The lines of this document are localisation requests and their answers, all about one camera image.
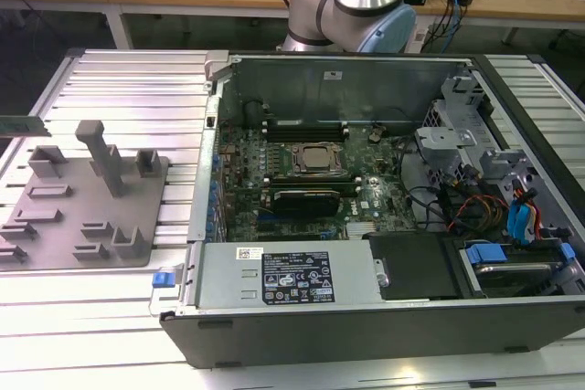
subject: gray plastic stand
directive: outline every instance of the gray plastic stand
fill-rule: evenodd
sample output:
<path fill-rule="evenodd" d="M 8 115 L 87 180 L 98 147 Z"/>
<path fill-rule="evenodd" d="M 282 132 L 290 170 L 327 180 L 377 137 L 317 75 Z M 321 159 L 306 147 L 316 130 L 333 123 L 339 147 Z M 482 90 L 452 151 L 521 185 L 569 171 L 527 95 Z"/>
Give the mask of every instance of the gray plastic stand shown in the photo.
<path fill-rule="evenodd" d="M 101 121 L 75 132 L 91 159 L 67 159 L 38 146 L 34 174 L 9 221 L 0 226 L 0 271 L 101 269 L 148 263 L 168 159 L 155 150 L 120 157 Z"/>

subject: green circuit board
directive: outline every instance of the green circuit board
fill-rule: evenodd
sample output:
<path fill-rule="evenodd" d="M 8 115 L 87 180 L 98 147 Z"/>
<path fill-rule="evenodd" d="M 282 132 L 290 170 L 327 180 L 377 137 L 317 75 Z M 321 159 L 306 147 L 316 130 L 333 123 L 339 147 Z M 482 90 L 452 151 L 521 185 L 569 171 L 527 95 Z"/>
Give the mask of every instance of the green circuit board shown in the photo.
<path fill-rule="evenodd" d="M 219 152 L 224 163 L 227 240 L 349 239 L 348 223 L 382 231 L 416 228 L 396 174 L 400 152 L 397 139 L 369 142 L 371 128 L 350 126 L 344 142 L 327 144 L 339 162 L 341 171 L 337 174 L 361 178 L 356 195 L 342 196 L 334 216 L 282 220 L 262 207 L 262 191 L 267 193 L 263 180 L 266 175 L 293 174 L 292 157 L 302 147 L 299 143 L 266 142 L 258 131 L 221 127 Z"/>

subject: cpu socket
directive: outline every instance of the cpu socket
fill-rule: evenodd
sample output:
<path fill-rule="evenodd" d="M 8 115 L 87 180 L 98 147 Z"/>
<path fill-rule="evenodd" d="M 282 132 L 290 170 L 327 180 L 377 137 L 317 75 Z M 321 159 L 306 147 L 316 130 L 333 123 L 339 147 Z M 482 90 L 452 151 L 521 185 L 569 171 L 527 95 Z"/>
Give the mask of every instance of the cpu socket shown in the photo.
<path fill-rule="evenodd" d="M 342 171 L 339 147 L 334 143 L 294 145 L 292 166 L 296 174 L 335 174 Z"/>

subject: floor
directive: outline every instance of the floor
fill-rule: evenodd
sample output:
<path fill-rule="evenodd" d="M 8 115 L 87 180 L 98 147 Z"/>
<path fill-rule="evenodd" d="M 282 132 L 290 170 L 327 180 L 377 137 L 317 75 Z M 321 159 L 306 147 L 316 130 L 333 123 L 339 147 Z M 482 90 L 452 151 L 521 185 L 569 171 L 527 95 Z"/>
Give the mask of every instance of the floor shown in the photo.
<path fill-rule="evenodd" d="M 112 36 L 99 14 L 44 13 L 43 21 L 24 13 L 25 27 L 0 28 L 0 114 L 26 114 L 33 106 L 67 47 L 113 48 Z M 129 16 L 136 48 L 225 48 L 272 50 L 286 34 L 281 19 L 191 17 L 189 35 L 178 16 Z M 55 29 L 64 41 L 51 32 Z M 574 90 L 585 80 L 585 34 L 563 37 L 556 50 L 548 43 L 558 31 L 521 29 L 511 46 L 503 45 L 502 28 L 464 26 L 447 52 L 480 54 L 540 54 Z M 585 100 L 585 86 L 580 88 Z"/>

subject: blue cable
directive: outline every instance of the blue cable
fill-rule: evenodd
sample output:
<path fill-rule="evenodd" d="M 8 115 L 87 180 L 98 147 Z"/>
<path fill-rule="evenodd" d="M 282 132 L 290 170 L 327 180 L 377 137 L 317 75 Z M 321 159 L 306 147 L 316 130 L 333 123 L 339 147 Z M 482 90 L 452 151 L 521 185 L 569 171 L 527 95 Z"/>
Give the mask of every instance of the blue cable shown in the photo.
<path fill-rule="evenodd" d="M 449 36 L 445 40 L 445 44 L 442 45 L 442 49 L 441 49 L 440 53 L 443 53 L 445 51 L 445 49 L 451 44 L 453 37 L 455 37 L 455 29 L 459 25 L 458 24 L 458 21 L 459 21 L 459 13 L 458 13 L 459 2 L 457 0 L 453 0 L 453 3 L 454 3 L 453 12 L 454 12 L 454 16 L 455 16 L 455 22 L 453 23 L 453 25 L 451 27 L 451 32 L 450 32 Z"/>
<path fill-rule="evenodd" d="M 458 14 L 459 2 L 457 0 L 453 0 L 453 3 L 454 3 L 453 16 L 455 17 L 455 21 L 449 28 L 449 35 L 447 36 L 447 39 L 445 40 L 445 44 L 443 45 L 443 47 L 441 49 L 441 53 L 443 53 L 445 51 L 445 49 L 451 44 L 453 37 L 455 37 L 455 31 L 456 31 L 456 28 L 458 26 L 457 22 L 459 21 L 459 14 Z"/>

